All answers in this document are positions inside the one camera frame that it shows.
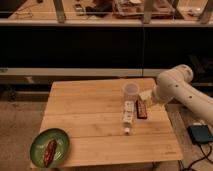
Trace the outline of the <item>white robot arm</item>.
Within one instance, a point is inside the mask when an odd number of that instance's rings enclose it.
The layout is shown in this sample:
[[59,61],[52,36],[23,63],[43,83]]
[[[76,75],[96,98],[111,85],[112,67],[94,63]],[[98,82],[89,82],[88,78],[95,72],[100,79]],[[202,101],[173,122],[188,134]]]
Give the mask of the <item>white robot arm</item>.
[[148,107],[164,105],[176,99],[197,117],[213,126],[213,98],[190,85],[193,76],[188,65],[178,65],[161,72],[157,76],[156,85],[152,89],[142,91],[139,97]]

